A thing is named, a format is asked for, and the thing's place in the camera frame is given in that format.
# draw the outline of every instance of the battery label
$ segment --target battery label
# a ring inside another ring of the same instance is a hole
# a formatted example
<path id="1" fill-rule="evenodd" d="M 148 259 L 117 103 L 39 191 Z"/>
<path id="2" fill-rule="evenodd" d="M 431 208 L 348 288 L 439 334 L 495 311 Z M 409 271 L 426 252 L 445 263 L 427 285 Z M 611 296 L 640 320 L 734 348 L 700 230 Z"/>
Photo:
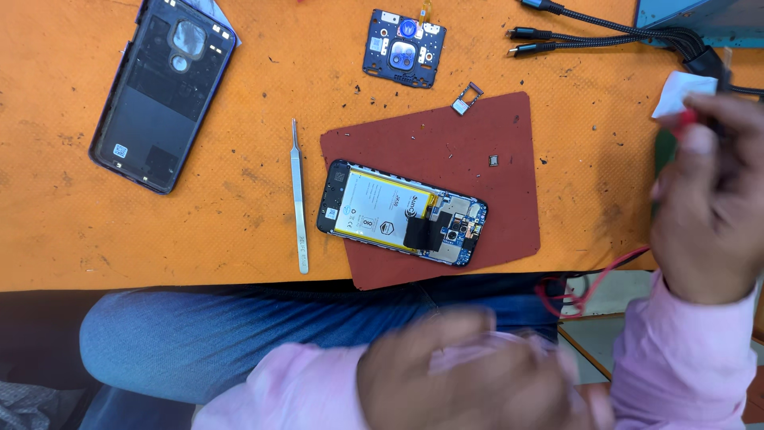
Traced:
<path id="1" fill-rule="evenodd" d="M 402 184 L 351 171 L 335 231 L 399 249 L 409 217 L 423 218 L 434 196 Z"/>

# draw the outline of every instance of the hand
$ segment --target hand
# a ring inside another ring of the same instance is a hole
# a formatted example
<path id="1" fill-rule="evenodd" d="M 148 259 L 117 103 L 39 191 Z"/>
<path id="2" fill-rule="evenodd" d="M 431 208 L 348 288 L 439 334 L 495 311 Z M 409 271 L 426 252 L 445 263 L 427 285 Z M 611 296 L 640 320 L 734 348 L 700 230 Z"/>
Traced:
<path id="1" fill-rule="evenodd" d="M 685 105 L 717 119 L 729 138 L 720 146 L 705 125 L 687 127 L 653 188 L 661 206 L 652 251 L 674 295 L 732 303 L 764 267 L 764 109 L 733 96 L 693 95 Z"/>
<path id="2" fill-rule="evenodd" d="M 433 351 L 495 328 L 482 310 L 450 311 L 374 342 L 358 364 L 358 397 L 372 430 L 584 430 L 612 426 L 599 394 L 593 415 L 575 412 L 570 382 L 553 354 L 537 359 L 528 344 L 510 344 L 476 360 L 429 374 Z"/>

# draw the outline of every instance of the pink sleeve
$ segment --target pink sleeve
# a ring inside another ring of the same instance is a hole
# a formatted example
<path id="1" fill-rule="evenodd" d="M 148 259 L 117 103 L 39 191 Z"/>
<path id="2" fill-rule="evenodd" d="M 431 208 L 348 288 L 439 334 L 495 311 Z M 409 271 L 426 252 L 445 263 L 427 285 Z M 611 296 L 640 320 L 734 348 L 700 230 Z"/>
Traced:
<path id="1" fill-rule="evenodd" d="M 202 408 L 192 430 L 367 430 L 355 382 L 364 351 L 365 346 L 281 345 L 246 383 Z"/>
<path id="2" fill-rule="evenodd" d="M 744 428 L 746 389 L 756 375 L 754 298 L 693 305 L 654 273 L 650 297 L 629 304 L 613 349 L 617 428 Z"/>

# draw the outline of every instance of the orange workbench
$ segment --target orange workbench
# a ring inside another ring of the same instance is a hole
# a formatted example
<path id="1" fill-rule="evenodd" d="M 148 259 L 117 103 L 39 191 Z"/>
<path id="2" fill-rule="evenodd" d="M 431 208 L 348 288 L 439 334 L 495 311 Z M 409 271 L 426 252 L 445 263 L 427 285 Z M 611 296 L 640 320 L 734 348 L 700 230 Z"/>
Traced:
<path id="1" fill-rule="evenodd" d="M 138 3 L 9 2 L 0 17 L 0 290 L 347 278 L 342 240 L 312 227 L 319 136 L 447 106 L 470 81 L 486 96 L 530 96 L 542 238 L 537 255 L 482 272 L 592 269 L 648 239 L 649 116 L 679 68 L 673 53 L 630 44 L 506 58 L 515 25 L 608 32 L 519 2 L 435 0 L 448 34 L 435 86 L 421 90 L 361 71 L 371 10 L 414 15 L 417 0 L 219 0 L 244 44 L 176 189 L 160 196 L 87 155 Z M 565 4 L 622 23 L 634 15 L 633 2 Z M 738 50 L 734 82 L 764 86 L 762 64 L 762 51 Z M 292 117 L 307 157 L 308 275 L 296 261 Z"/>

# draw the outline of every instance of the qr code sticker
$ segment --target qr code sticker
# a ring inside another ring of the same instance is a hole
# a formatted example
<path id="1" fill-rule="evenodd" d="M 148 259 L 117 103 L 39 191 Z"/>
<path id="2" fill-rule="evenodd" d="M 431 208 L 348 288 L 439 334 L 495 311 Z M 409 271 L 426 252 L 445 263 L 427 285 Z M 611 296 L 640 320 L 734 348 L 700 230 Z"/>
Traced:
<path id="1" fill-rule="evenodd" d="M 369 49 L 375 50 L 376 52 L 382 51 L 382 39 L 378 37 L 372 37 L 371 43 L 369 43 Z"/>
<path id="2" fill-rule="evenodd" d="M 128 149 L 120 144 L 114 145 L 114 155 L 124 158 L 128 154 Z"/>

